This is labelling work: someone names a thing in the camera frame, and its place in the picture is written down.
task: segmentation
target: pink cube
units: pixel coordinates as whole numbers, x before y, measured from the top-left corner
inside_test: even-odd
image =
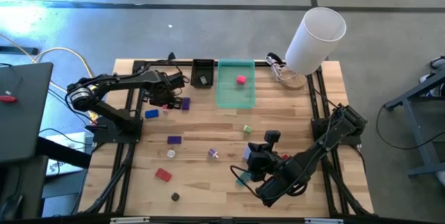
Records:
[[[238,78],[236,78],[236,82],[241,85],[245,84],[245,80],[246,80],[246,78],[242,75],[238,75]]]

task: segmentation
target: purple cube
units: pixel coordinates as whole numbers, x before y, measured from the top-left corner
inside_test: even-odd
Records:
[[[182,99],[182,110],[189,110],[190,108],[190,98],[184,97]]]
[[[181,144],[181,136],[167,137],[167,144]]]
[[[250,153],[251,153],[250,148],[248,145],[246,145],[244,148],[243,159],[249,159]]]

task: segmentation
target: white cable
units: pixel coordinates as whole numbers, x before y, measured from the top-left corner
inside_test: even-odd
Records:
[[[278,65],[271,57],[267,56],[266,57],[266,62],[270,65],[270,68],[272,69],[272,78],[278,82],[280,81],[286,81],[289,79],[294,78],[295,76],[297,76],[298,74],[293,74],[285,79],[282,78],[282,71],[289,71],[289,72],[293,72],[292,70],[289,69],[289,67],[287,65]]]
[[[16,44],[15,42],[13,42],[12,40],[10,40],[8,37],[6,37],[5,35],[3,35],[2,33],[0,33],[0,36],[5,38],[7,41],[11,42],[13,45],[15,45],[18,49],[20,49],[24,54],[26,54],[30,59],[32,63],[38,63],[39,62],[39,58],[42,58],[46,53],[54,51],[54,50],[65,50],[68,51],[72,54],[74,54],[75,56],[77,56],[83,63],[83,65],[85,66],[86,71],[88,72],[88,75],[90,76],[90,78],[92,78],[92,72],[90,71],[90,68],[88,67],[88,65],[86,64],[85,60],[83,59],[83,57],[76,53],[75,51],[68,49],[66,47],[53,47],[51,49],[45,50],[43,52],[41,52],[40,54],[38,54],[35,58],[31,57],[31,55],[26,52],[23,48],[21,48],[18,44]],[[55,84],[52,80],[50,81],[50,84],[53,85],[55,88],[63,91],[63,92],[67,92],[65,89],[63,89],[62,87],[60,87],[59,85]]]

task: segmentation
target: red cube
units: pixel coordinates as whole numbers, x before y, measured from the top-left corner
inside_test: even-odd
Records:
[[[245,84],[245,80],[246,80],[246,78],[242,75],[238,75],[238,78],[236,78],[236,82],[241,85]]]
[[[158,171],[156,172],[156,176],[165,182],[168,182],[172,178],[172,175],[162,168],[158,169]]]

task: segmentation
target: small block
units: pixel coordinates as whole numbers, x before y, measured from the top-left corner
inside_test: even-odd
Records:
[[[250,148],[248,145],[246,145],[244,148],[243,159],[249,159],[250,153],[251,153]]]
[[[246,134],[251,134],[252,133],[252,128],[246,125],[246,126],[244,126],[243,131]]]
[[[181,136],[167,137],[167,144],[181,144]]]
[[[209,83],[209,82],[207,82],[206,77],[204,77],[204,75],[200,76],[200,80],[201,80],[202,85],[207,85]]]
[[[184,97],[182,100],[182,110],[189,110],[190,108],[190,98]]]
[[[173,150],[168,150],[168,152],[167,152],[167,157],[168,157],[168,158],[173,158],[173,157],[175,157],[175,155],[176,155],[176,152],[175,152],[175,151],[173,151]]]
[[[218,152],[216,150],[214,150],[213,148],[209,149],[209,154],[213,158],[219,158],[218,157]]]
[[[162,168],[159,168],[156,171],[156,176],[159,177],[160,179],[162,179],[165,182],[168,182],[172,178],[172,175],[169,172],[167,172],[164,169],[162,169]]]
[[[155,117],[159,117],[158,109],[147,110],[147,111],[145,112],[145,118],[146,118],[146,119],[155,118]]]
[[[246,80],[246,78],[242,75],[238,75],[238,78],[236,78],[236,82],[241,85],[245,84],[245,80]]]
[[[250,179],[250,173],[243,172],[243,173],[239,176],[239,178],[242,179],[243,182],[246,183],[246,182]],[[240,186],[243,185],[243,183],[242,183],[239,179],[236,180],[236,183],[237,183],[238,185],[240,185]]]
[[[178,194],[178,193],[173,193],[173,194],[172,194],[172,200],[173,200],[174,202],[178,201],[178,200],[179,200],[179,194]]]

